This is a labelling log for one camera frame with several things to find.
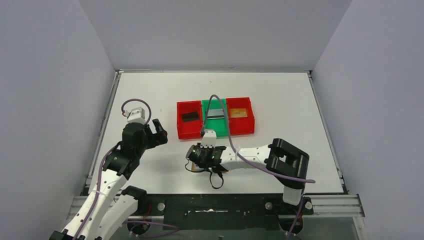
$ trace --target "wire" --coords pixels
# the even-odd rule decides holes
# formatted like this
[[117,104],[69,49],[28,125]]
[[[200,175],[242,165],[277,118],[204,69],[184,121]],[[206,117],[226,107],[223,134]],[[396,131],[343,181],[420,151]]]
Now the wire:
[[296,234],[296,236],[294,236],[294,237],[296,237],[296,238],[298,238],[298,239],[300,239],[300,240],[304,240],[301,236],[299,236],[298,234]]
[[92,204],[91,204],[90,209],[88,210],[87,215],[85,215],[84,220],[83,220],[83,221],[81,222],[81,224],[79,225],[78,230],[76,230],[76,233],[75,233],[75,235],[73,236],[72,240],[76,240],[76,239],[80,236],[80,233],[81,233],[81,231],[83,230],[84,225],[86,224],[87,220],[89,219],[90,215],[92,214],[92,212],[93,212],[93,210],[94,210],[94,207],[96,206],[96,203],[97,203],[97,201],[98,201],[98,199],[99,199],[99,192],[100,192],[100,185],[101,185],[100,183],[102,182],[102,171],[103,171],[103,169],[102,169],[102,168],[103,168],[103,164],[104,164],[104,163],[105,163],[105,161],[106,161],[106,157],[107,157],[109,154],[111,154],[112,150],[113,150],[113,149],[115,149],[115,148],[117,148],[119,144],[120,144],[120,143],[116,144],[116,145],[115,145],[114,147],[112,147],[109,151],[107,151],[107,153],[106,153],[106,154],[104,155],[104,157],[101,159],[100,167],[99,167],[99,169],[98,169],[97,184],[96,184],[96,192],[95,192],[95,195],[94,195],[94,200],[93,200],[93,202],[92,202]]
[[304,205],[304,198],[303,198],[303,196],[301,196],[300,197],[300,203],[299,203],[299,209],[297,210],[296,216],[294,217],[294,221],[291,224],[290,230],[288,230],[287,239],[289,239],[290,238],[290,235],[292,234],[293,228],[295,227],[295,224],[298,221],[299,215],[302,212],[303,205]]
[[[292,177],[292,176],[286,176],[286,175],[278,174],[278,173],[272,172],[272,171],[270,171],[270,170],[268,170],[266,168],[263,168],[263,167],[261,167],[259,165],[256,165],[255,163],[252,163],[252,162],[248,161],[244,156],[242,156],[237,151],[236,147],[234,147],[233,140],[231,139],[231,134],[230,134],[230,123],[229,123],[228,112],[226,111],[226,109],[224,107],[223,101],[217,95],[213,94],[213,95],[210,96],[209,102],[207,104],[207,110],[206,110],[205,116],[208,115],[209,107],[211,106],[211,100],[212,100],[212,98],[216,98],[218,100],[219,104],[221,104],[221,107],[222,107],[222,110],[223,110],[223,113],[224,113],[224,118],[225,118],[225,125],[226,125],[226,128],[228,130],[228,141],[229,141],[229,145],[231,146],[231,148],[234,151],[234,153],[236,153],[237,156],[239,156],[245,163],[249,164],[250,166],[252,166],[254,168],[257,168],[257,169],[261,170],[262,172],[265,172],[267,174],[271,174],[271,175],[273,175],[275,177],[278,177],[278,178],[287,179],[287,180],[296,181],[296,182],[301,182],[301,183],[309,183],[309,184],[314,184],[315,183],[315,180],[312,180],[312,179],[302,179],[302,178],[298,178],[298,177]],[[207,118],[205,117],[204,122],[203,122],[203,126],[201,128],[202,129],[201,130],[202,132],[205,130],[206,120],[207,120]]]
[[[160,222],[151,222],[151,221],[133,220],[133,221],[124,221],[122,224],[150,224],[150,225],[156,225],[156,226],[162,226],[162,227],[168,227],[168,228],[175,229],[173,231],[158,234],[158,235],[150,235],[150,236],[138,235],[139,238],[144,238],[144,239],[160,238],[160,237],[163,237],[163,236],[171,235],[171,234],[176,233],[180,230],[179,227],[174,226],[174,225],[169,225],[169,224],[160,223]],[[134,230],[134,228],[136,228],[137,226],[139,226],[139,225],[134,225],[133,227],[131,227],[131,229],[129,231],[132,232]]]
[[117,200],[115,199],[115,197],[119,197],[121,194],[119,193],[119,191],[118,191],[118,193],[116,194],[116,196],[114,196],[113,197],[113,201],[116,203],[117,202]]
[[146,217],[150,214],[151,211],[152,211],[152,205],[149,205],[147,213],[143,216],[143,221],[146,221]]
[[150,122],[150,118],[152,118],[152,109],[150,108],[149,104],[147,102],[145,102],[144,100],[141,100],[141,99],[138,99],[138,98],[128,99],[128,100],[124,101],[122,103],[122,106],[120,107],[122,115],[124,115],[124,113],[125,113],[125,110],[124,110],[125,105],[129,102],[140,102],[140,103],[143,103],[144,105],[146,105],[146,107],[148,109],[148,118],[147,118],[147,121],[145,122],[145,125],[147,125]]
[[193,170],[190,170],[190,169],[188,169],[188,168],[187,168],[187,165],[189,165],[189,163],[190,163],[190,160],[187,160],[187,163],[186,163],[186,164],[185,164],[185,166],[184,166],[185,170],[187,170],[187,171],[189,171],[189,172],[192,172],[192,173],[197,174],[197,173],[203,173],[203,172],[205,172],[205,171],[206,171],[205,169],[202,169],[202,170],[199,170],[199,171],[193,171]]
[[210,171],[210,175],[209,175],[209,182],[210,182],[210,185],[212,186],[212,188],[213,189],[220,189],[220,188],[222,188],[223,187],[223,185],[224,185],[224,178],[223,178],[223,174],[219,171],[217,174],[218,174],[218,176],[221,178],[221,180],[222,180],[222,183],[221,183],[221,186],[219,186],[219,187],[216,187],[216,186],[214,186],[213,184],[212,184],[212,174],[213,174],[213,172],[212,171]]

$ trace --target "white bracket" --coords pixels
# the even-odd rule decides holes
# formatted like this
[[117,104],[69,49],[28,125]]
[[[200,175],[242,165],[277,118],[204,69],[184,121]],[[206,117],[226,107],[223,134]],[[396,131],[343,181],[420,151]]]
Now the white bracket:
[[137,107],[131,110],[126,119],[127,123],[140,123],[145,124],[145,110],[142,107]]
[[217,141],[217,133],[212,129],[205,129],[201,139],[201,148],[214,148]]

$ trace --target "small brown card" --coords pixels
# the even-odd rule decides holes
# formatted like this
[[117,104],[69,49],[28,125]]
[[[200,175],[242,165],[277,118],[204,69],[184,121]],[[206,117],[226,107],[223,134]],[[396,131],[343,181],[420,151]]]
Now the small brown card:
[[230,108],[229,109],[230,118],[246,118],[248,116],[248,111],[246,108]]

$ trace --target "screw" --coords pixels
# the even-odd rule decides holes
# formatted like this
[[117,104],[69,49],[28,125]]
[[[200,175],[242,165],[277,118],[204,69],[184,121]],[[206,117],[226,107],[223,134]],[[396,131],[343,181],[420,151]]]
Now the screw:
[[273,209],[273,204],[272,204],[271,202],[267,202],[267,203],[265,203],[265,209],[266,209],[266,210],[271,210],[271,209]]
[[305,203],[305,208],[306,208],[307,210],[311,210],[311,209],[312,209],[312,202],[310,202],[310,201],[306,202],[306,203]]
[[159,211],[163,211],[165,209],[165,204],[163,203],[163,202],[160,202],[158,205],[157,205],[157,210],[159,210]]

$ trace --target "black cable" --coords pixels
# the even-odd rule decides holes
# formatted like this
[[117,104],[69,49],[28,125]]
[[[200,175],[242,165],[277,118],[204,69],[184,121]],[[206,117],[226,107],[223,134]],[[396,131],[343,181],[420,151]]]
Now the black cable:
[[113,201],[116,203],[117,201],[115,200],[115,197],[119,197],[121,194],[119,194],[119,191],[122,191],[122,189],[118,190],[118,193],[116,194],[116,196],[113,197]]
[[213,184],[212,184],[212,174],[213,174],[213,172],[212,171],[209,171],[210,172],[210,175],[209,175],[209,182],[210,182],[210,185],[212,186],[212,188],[213,189],[220,189],[220,188],[222,188],[223,187],[223,185],[224,185],[224,178],[223,178],[223,174],[222,174],[222,172],[217,172],[217,174],[218,174],[218,176],[222,179],[222,183],[221,183],[221,186],[219,186],[219,187],[216,187],[216,186],[214,186]]
[[189,163],[190,163],[190,160],[187,160],[187,163],[185,164],[185,166],[184,166],[184,168],[185,168],[185,170],[187,170],[187,171],[189,171],[189,172],[192,172],[192,173],[203,173],[203,172],[205,172],[206,170],[205,169],[202,169],[202,170],[200,170],[200,171],[193,171],[193,170],[190,170],[190,169],[188,169],[187,168],[187,165],[189,165]]

